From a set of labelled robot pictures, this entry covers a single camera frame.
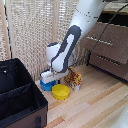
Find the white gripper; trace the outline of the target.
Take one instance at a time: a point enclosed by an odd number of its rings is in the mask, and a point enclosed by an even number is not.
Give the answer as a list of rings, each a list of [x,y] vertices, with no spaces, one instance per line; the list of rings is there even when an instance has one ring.
[[[66,71],[64,73],[57,73],[57,72],[52,72],[51,70],[48,71],[44,71],[41,73],[41,77],[42,77],[42,82],[44,84],[49,83],[51,81],[60,79],[64,76],[66,76],[69,73],[69,71]]]

